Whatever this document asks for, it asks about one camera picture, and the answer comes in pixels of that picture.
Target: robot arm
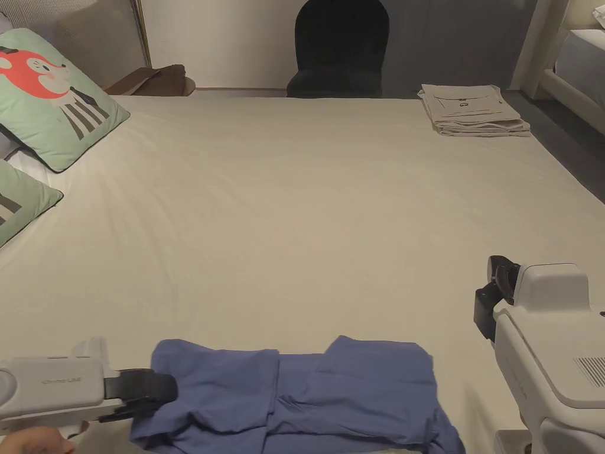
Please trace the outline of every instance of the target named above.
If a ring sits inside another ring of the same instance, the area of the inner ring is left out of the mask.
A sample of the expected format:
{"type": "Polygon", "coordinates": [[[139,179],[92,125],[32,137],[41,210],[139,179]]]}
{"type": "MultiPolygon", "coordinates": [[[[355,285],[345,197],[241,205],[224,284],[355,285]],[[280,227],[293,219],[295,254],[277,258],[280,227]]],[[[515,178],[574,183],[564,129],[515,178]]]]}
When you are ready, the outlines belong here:
{"type": "MultiPolygon", "coordinates": [[[[532,454],[605,452],[603,315],[590,306],[588,279],[577,266],[490,257],[474,321],[493,342],[531,433],[532,454]]],[[[500,435],[496,452],[512,454],[500,435]]]]}
{"type": "Polygon", "coordinates": [[[0,363],[0,435],[34,426],[70,438],[83,421],[117,421],[152,413],[177,398],[174,377],[149,369],[115,371],[105,340],[92,338],[68,357],[0,363]]]}

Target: black velvet chair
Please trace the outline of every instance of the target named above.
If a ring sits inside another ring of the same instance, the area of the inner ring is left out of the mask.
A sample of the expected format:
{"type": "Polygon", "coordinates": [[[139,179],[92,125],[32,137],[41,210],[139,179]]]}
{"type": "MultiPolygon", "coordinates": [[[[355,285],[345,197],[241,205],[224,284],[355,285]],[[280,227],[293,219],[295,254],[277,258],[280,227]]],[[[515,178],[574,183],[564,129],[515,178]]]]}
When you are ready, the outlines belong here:
{"type": "Polygon", "coordinates": [[[296,19],[288,97],[381,97],[389,26],[380,0],[309,0],[296,19]]]}

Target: mattress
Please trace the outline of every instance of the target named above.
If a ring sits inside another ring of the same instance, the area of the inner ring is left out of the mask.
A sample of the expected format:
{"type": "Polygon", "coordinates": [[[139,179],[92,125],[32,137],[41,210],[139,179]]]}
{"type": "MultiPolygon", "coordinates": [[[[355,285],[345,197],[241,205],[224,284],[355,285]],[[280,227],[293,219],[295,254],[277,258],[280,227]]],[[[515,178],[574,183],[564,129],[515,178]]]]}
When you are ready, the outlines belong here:
{"type": "MultiPolygon", "coordinates": [[[[93,335],[116,369],[158,341],[322,352],[416,342],[472,453],[521,427],[473,323],[486,261],[576,262],[605,301],[605,206],[533,137],[444,137],[419,100],[116,97],[130,120],[0,249],[5,357],[93,335]]],[[[81,453],[135,453],[94,425],[81,453]]]]}
{"type": "Polygon", "coordinates": [[[605,110],[605,30],[570,31],[555,72],[605,110]]]}

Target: floor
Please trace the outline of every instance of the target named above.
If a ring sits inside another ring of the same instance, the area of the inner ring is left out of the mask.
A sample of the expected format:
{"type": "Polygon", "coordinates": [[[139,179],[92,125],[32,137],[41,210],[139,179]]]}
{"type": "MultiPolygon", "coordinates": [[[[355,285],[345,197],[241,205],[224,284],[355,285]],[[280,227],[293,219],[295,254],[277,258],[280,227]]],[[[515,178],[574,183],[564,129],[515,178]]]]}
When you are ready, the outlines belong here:
{"type": "MultiPolygon", "coordinates": [[[[285,97],[285,90],[196,90],[197,97],[285,97]]],[[[415,99],[410,92],[406,98],[415,99]]],[[[557,101],[533,101],[520,92],[506,100],[531,124],[533,135],[590,192],[605,203],[605,136],[557,101]]]]}

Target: chair backrest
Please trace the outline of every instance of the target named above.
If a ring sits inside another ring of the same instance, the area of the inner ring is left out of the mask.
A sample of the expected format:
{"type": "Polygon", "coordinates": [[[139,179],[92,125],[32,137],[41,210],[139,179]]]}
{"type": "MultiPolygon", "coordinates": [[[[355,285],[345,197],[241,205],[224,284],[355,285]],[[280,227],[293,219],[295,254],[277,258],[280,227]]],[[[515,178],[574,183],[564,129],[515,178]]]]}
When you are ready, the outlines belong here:
{"type": "Polygon", "coordinates": [[[345,67],[380,73],[389,27],[380,0],[309,0],[296,19],[298,70],[345,67]]]}

